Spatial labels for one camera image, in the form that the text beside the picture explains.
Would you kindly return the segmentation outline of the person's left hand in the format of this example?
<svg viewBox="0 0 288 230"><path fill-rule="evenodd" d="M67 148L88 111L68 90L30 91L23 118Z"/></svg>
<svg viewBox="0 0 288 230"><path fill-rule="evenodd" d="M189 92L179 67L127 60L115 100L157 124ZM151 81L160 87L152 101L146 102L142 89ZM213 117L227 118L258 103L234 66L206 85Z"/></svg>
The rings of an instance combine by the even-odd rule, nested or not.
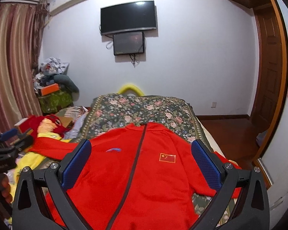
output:
<svg viewBox="0 0 288 230"><path fill-rule="evenodd" d="M9 179L4 174L1 179L2 190L1 194L5 198L6 202L10 204L13 201L13 197L11 195L11 186L9 185Z"/></svg>

